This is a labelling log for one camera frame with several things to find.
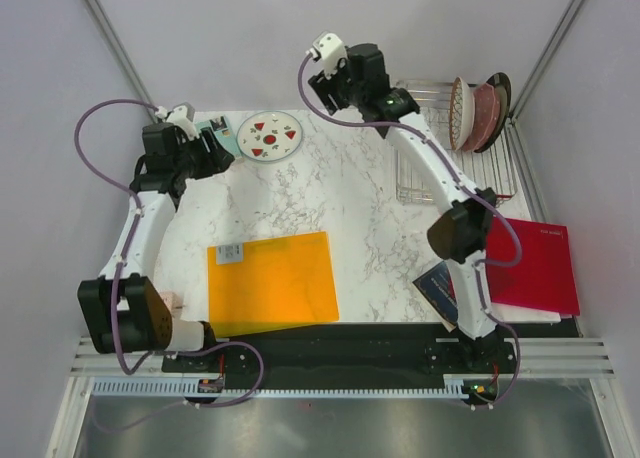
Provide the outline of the brown rim floral plate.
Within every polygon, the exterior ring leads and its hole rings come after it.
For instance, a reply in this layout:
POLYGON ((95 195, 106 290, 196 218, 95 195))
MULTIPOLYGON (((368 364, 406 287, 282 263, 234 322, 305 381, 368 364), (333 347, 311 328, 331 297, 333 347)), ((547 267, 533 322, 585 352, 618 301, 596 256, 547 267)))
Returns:
POLYGON ((475 119, 475 99, 471 87, 461 77, 452 85, 449 101, 449 141, 459 150, 471 135, 475 119))

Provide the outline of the pink polka dot plate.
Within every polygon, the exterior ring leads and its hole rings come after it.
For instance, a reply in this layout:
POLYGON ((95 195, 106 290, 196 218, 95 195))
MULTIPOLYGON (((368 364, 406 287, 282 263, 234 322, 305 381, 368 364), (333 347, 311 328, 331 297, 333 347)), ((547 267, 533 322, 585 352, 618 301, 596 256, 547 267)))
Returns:
POLYGON ((474 97, 474 122, 472 131, 462 146, 465 152, 476 151, 489 139, 500 113, 500 98, 495 87, 485 83, 477 87, 473 92, 474 97))

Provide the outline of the dark rim beige plate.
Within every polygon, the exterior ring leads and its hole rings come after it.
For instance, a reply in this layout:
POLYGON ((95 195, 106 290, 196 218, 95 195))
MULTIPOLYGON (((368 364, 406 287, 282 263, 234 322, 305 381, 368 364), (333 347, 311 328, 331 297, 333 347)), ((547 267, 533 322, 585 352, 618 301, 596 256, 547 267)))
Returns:
POLYGON ((494 145, 496 140, 500 137, 510 113, 512 89, 508 75, 504 72, 497 72, 487 80, 487 83, 493 86, 497 93, 500 111, 496 127, 493 132, 484 143, 474 150, 474 152, 478 154, 486 152, 494 145))

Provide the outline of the metal wire dish rack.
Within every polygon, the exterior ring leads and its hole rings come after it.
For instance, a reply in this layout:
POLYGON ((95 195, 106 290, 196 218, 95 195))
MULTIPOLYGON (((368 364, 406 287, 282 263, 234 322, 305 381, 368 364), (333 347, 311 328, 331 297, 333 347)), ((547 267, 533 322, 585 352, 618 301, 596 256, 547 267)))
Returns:
MULTIPOLYGON (((422 114, 436 139, 447 150, 461 170, 484 189, 491 187, 498 196, 498 204, 511 199, 518 191, 518 181, 512 154, 505 132, 486 152, 454 151, 449 140, 449 115, 452 82, 420 79, 397 80, 397 87, 405 88, 420 105, 422 114)), ((402 204, 430 205, 431 194, 409 161, 395 153, 394 173, 396 198, 402 204)))

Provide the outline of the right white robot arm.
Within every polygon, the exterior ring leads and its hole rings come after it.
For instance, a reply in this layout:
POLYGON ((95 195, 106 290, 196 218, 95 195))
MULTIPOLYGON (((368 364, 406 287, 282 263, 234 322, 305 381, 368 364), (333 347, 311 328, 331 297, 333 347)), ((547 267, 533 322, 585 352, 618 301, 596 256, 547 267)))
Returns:
POLYGON ((426 184, 439 217, 427 231, 431 249, 447 266, 457 305, 457 328, 469 340, 458 346, 467 370, 483 370, 494 359, 485 338, 499 323, 492 310, 486 267, 488 234, 499 213, 497 196, 480 189, 456 165, 434 137, 420 106, 404 88, 394 87, 377 45, 345 45, 334 33, 317 38, 305 63, 321 71, 297 79, 298 90, 311 88, 324 108, 318 117, 338 124, 335 113, 349 107, 361 114, 361 127, 375 129, 404 156, 426 184))

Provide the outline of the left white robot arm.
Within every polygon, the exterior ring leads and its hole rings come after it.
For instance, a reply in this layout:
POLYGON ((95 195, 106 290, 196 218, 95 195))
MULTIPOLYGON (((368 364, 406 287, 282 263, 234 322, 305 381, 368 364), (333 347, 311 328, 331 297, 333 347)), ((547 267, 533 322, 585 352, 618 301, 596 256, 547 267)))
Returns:
POLYGON ((108 263, 97 278, 80 283, 77 297, 97 352, 185 352, 198 371, 219 360, 219 347, 206 321, 172 315, 152 283, 161 243, 186 184, 225 172, 234 161, 211 122, 196 126, 188 140, 169 123, 144 127, 144 153, 126 186, 129 210, 125 227, 108 263))

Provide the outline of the teal book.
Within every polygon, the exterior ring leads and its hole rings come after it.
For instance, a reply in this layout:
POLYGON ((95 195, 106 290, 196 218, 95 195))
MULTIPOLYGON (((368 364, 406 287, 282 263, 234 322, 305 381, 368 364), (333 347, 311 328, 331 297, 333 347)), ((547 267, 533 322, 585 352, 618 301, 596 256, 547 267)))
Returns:
POLYGON ((232 155, 236 161, 243 159, 236 133, 225 115, 216 115, 213 118, 198 121, 196 127, 201 133, 208 132, 211 134, 215 142, 228 154, 232 155))

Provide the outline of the white watermelon pattern plate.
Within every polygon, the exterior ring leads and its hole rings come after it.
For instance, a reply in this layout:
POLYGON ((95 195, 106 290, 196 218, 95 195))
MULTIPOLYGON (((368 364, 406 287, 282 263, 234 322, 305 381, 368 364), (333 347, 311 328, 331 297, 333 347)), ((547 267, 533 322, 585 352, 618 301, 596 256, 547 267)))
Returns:
POLYGON ((244 120, 236 133, 241 154, 258 163, 290 158, 300 148, 303 137, 300 122, 280 111, 254 114, 244 120))

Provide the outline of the pink cube power socket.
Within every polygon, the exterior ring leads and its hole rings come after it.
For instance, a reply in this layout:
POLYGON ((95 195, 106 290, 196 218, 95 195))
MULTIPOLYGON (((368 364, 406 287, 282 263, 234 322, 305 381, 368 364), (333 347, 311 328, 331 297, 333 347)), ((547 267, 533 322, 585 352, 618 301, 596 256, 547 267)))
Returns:
POLYGON ((180 318, 183 309, 182 298, 174 292, 160 292, 159 296, 173 318, 180 318))

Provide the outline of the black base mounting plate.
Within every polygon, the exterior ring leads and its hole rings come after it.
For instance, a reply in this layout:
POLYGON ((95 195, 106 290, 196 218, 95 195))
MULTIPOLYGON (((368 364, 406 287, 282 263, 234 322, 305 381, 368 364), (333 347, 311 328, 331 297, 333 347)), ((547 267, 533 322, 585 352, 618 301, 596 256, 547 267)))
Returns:
POLYGON ((220 373, 233 385, 438 386, 447 375, 506 376, 515 370, 509 335, 481 342, 435 324, 334 324, 244 335, 203 357, 166 358, 165 373, 220 373))

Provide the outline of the dark blue book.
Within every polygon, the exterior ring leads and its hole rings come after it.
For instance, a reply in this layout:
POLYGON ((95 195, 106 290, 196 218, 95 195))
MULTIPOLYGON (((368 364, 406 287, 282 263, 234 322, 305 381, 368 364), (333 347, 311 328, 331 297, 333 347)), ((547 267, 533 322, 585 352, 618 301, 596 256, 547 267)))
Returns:
POLYGON ((446 263, 439 262, 416 278, 413 285, 432 306, 444 326, 448 330, 455 329, 458 308, 446 263))

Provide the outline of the red translucent plastic sheet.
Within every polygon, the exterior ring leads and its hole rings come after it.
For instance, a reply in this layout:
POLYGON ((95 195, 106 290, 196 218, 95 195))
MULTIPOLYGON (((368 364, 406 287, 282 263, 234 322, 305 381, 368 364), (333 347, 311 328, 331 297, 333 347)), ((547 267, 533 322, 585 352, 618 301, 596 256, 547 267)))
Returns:
POLYGON ((543 278, 541 230, 546 223, 510 219, 516 232, 522 256, 513 267, 487 267, 491 301, 502 305, 555 312, 547 304, 543 278))

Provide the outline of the left aluminium frame post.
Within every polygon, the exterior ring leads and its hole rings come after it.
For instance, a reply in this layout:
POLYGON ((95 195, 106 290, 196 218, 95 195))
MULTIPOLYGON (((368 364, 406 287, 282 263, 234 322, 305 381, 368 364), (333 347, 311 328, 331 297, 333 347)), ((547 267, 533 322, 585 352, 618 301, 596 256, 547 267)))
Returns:
POLYGON ((91 20, 99 31, 112 57, 115 59, 118 68, 133 91, 134 96, 140 101, 152 103, 154 99, 143 83, 134 62, 130 58, 101 1, 80 1, 89 13, 91 20))

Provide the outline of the aluminium frame post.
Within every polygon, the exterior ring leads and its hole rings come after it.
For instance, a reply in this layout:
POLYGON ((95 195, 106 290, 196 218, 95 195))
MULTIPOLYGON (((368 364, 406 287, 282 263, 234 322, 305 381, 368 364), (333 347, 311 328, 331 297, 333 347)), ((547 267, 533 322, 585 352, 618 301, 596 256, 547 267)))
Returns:
POLYGON ((99 31, 112 57, 115 59, 118 68, 133 91, 134 96, 140 101, 152 103, 154 99, 143 83, 134 62, 130 58, 101 1, 80 1, 89 13, 91 20, 99 31))
POLYGON ((525 81, 520 94, 512 106, 511 113, 509 115, 512 120, 517 120, 523 113, 532 94, 538 87, 588 1, 589 0, 569 0, 567 3, 531 73, 525 81))

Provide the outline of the right aluminium frame post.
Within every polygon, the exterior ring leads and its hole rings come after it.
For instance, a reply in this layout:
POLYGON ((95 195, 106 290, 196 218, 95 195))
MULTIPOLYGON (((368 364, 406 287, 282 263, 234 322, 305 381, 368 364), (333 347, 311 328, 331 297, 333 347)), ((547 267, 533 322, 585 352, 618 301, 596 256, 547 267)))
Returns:
POLYGON ((532 94, 538 87, 588 1, 589 0, 569 0, 567 3, 531 73, 525 81, 520 94, 512 106, 511 113, 509 115, 512 120, 517 120, 523 113, 532 94))

